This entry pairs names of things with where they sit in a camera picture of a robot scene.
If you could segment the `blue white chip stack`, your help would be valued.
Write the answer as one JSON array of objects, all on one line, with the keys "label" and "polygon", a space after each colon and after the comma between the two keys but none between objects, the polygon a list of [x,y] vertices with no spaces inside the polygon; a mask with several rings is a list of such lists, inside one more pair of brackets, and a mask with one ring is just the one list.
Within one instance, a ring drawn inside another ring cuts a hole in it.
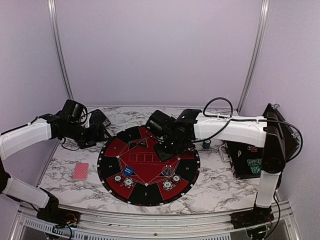
[{"label": "blue white chip stack", "polygon": [[202,142],[202,148],[203,148],[204,150],[209,150],[210,147],[211,147],[211,142],[212,142],[212,141],[211,141],[210,139],[203,141],[203,142]]}]

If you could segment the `red brown poker chip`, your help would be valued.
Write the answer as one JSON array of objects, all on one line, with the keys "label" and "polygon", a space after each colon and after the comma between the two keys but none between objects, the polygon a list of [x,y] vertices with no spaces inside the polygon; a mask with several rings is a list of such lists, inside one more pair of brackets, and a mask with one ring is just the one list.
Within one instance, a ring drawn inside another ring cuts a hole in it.
[{"label": "red brown poker chip", "polygon": [[121,175],[116,175],[114,178],[113,178],[113,181],[115,183],[119,183],[122,181],[122,176]]},{"label": "red brown poker chip", "polygon": [[174,176],[172,177],[172,181],[173,181],[174,183],[180,183],[180,182],[181,182],[181,177],[180,177],[179,175],[174,175]]}]

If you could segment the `blue small blind button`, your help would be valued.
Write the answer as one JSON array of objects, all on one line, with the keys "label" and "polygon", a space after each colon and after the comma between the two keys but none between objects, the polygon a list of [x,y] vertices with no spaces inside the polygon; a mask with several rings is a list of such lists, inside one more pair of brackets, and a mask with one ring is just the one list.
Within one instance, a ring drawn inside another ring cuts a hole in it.
[{"label": "blue small blind button", "polygon": [[135,175],[135,171],[134,171],[134,168],[131,167],[131,166],[126,166],[124,169],[123,169],[123,174],[127,177],[130,177],[130,176],[134,176]]}]

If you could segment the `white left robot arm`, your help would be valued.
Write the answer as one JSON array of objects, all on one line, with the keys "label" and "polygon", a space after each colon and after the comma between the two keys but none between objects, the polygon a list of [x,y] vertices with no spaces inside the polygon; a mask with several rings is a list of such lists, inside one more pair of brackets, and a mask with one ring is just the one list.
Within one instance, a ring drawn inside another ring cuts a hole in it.
[{"label": "white left robot arm", "polygon": [[[10,156],[35,144],[54,139],[71,139],[79,149],[94,147],[111,138],[107,130],[110,124],[101,110],[88,111],[83,104],[68,99],[56,114],[46,113],[2,132],[0,162],[4,163]],[[63,219],[63,211],[56,206],[59,201],[54,195],[10,175],[4,166],[0,167],[0,192],[43,209],[44,215],[53,223]]]}]

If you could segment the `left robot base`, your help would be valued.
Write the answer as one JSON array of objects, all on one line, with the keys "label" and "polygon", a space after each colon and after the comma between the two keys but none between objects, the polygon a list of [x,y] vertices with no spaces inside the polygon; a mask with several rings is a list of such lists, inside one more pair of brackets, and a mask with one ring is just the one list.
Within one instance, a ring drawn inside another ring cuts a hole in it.
[{"label": "left robot base", "polygon": [[39,208],[36,217],[46,222],[54,223],[57,228],[76,227],[79,222],[80,213],[58,207],[57,204]]}]

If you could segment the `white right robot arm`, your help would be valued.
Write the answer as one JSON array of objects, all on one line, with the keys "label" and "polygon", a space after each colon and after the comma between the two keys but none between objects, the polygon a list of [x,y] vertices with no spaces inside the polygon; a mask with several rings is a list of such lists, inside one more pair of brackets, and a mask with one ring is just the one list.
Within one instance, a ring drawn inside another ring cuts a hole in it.
[{"label": "white right robot arm", "polygon": [[177,117],[156,110],[147,120],[146,129],[162,141],[154,147],[161,161],[190,149],[195,143],[218,139],[247,144],[263,150],[261,174],[255,207],[247,219],[258,224],[267,216],[285,160],[285,141],[278,121],[263,116],[242,117],[206,115],[200,109],[185,109]]}]

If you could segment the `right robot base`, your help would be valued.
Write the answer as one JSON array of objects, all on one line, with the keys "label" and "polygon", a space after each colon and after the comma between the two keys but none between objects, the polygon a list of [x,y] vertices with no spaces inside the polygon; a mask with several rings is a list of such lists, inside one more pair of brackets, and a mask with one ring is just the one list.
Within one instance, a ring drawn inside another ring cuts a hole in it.
[{"label": "right robot base", "polygon": [[230,223],[234,229],[248,228],[246,230],[250,239],[262,239],[267,235],[269,227],[275,219],[272,208],[254,206],[253,209],[234,212],[230,215]]}]

